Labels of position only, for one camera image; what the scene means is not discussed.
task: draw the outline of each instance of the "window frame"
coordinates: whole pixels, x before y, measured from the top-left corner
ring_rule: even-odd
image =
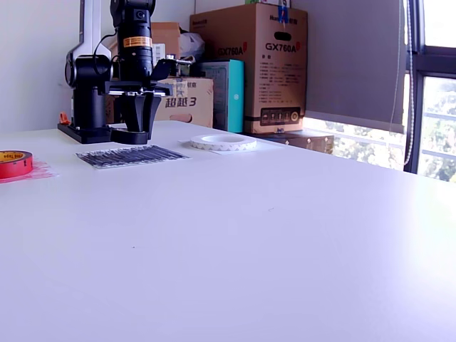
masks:
[[[412,120],[408,121],[407,139],[405,151],[408,152],[411,144],[411,132],[413,130],[413,144],[410,162],[404,167],[404,171],[418,174],[421,153],[421,132],[423,128],[424,91],[425,78],[449,78],[456,79],[456,48],[426,46],[425,44],[425,12],[424,0],[410,0],[412,46],[410,53],[413,55],[413,69],[408,62],[407,70],[414,76],[413,89],[415,112],[409,118],[414,117],[415,127],[411,127]]]

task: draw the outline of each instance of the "red tape roll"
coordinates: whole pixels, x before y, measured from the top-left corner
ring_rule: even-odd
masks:
[[[24,151],[0,151],[0,180],[23,176],[33,170],[33,155]]]

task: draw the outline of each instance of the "white tape roll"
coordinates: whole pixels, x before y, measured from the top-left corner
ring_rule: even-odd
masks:
[[[257,139],[241,135],[200,135],[190,140],[192,147],[207,151],[245,151],[257,146]]]

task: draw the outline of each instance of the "tape roll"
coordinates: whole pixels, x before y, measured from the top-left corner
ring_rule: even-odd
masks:
[[[190,140],[192,147],[207,151],[253,150],[256,143],[257,139],[232,134],[200,135]]]
[[[33,155],[24,151],[0,151],[0,180],[23,176],[33,170]]]

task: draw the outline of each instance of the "window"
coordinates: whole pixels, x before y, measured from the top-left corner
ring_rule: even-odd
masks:
[[[456,48],[456,1],[423,1],[426,45]]]
[[[405,77],[403,125],[407,126],[410,79]],[[372,165],[403,170],[406,136],[384,130],[305,118],[304,128],[334,135],[334,155]]]
[[[456,182],[456,81],[425,79],[418,173]]]
[[[456,182],[456,1],[410,4],[416,125],[405,170]]]

